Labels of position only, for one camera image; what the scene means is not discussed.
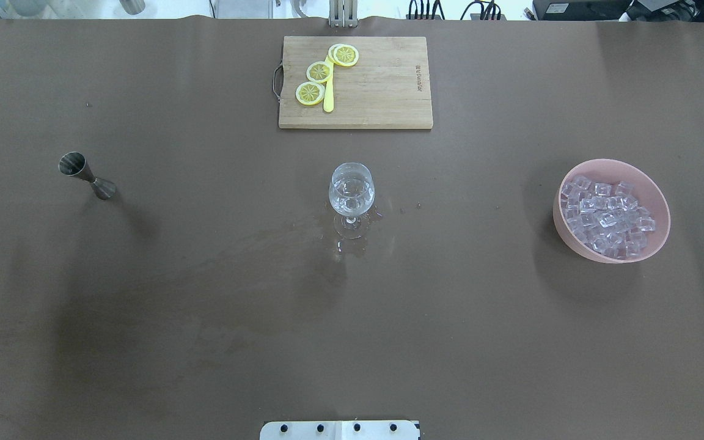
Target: sticker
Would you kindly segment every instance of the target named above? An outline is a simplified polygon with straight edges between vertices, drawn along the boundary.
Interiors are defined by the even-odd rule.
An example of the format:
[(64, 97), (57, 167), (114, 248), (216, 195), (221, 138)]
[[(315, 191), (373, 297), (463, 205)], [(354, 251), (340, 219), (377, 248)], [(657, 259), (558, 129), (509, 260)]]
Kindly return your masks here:
[(545, 14), (563, 14), (569, 7), (569, 3), (550, 3)]

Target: white bracket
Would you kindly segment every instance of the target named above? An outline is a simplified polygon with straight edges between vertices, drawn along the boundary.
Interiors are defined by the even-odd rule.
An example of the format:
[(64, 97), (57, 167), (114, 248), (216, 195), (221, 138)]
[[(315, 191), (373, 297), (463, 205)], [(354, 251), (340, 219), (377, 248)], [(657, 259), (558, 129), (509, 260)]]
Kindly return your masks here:
[(420, 440), (412, 420), (327, 420), (268, 422), (260, 440)]
[(358, 27), (358, 0), (330, 0), (331, 28)]

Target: glass of water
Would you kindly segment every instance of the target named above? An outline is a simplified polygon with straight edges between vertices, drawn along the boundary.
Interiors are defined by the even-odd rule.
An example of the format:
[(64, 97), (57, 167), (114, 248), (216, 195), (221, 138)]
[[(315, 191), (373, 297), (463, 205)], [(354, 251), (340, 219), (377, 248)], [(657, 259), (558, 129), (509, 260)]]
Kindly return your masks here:
[(333, 222), (335, 231), (348, 239), (363, 237), (369, 227), (364, 214), (374, 204), (374, 181), (369, 169), (357, 162), (339, 165), (330, 178), (328, 197), (339, 213)]

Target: cutting board handle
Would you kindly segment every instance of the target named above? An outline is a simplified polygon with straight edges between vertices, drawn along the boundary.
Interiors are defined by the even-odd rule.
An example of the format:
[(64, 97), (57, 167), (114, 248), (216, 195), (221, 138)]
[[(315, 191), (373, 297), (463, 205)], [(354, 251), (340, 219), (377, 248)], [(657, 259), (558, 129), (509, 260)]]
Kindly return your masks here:
[[(282, 72), (282, 84), (279, 86), (279, 91), (276, 92), (276, 76), (279, 73), (279, 70)], [(284, 59), (280, 59), (279, 66), (273, 70), (273, 83), (271, 84), (273, 94), (276, 95), (276, 101), (280, 103), (282, 102), (282, 87), (284, 87)]]

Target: bowl of ice cubes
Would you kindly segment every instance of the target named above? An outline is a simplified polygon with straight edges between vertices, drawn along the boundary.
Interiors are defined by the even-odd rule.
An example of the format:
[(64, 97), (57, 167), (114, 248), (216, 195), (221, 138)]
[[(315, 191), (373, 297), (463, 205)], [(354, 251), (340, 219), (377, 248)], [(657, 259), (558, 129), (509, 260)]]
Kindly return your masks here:
[(564, 176), (553, 222), (564, 243), (581, 256), (631, 263), (662, 248), (670, 234), (670, 209), (641, 170), (614, 159), (593, 159)]

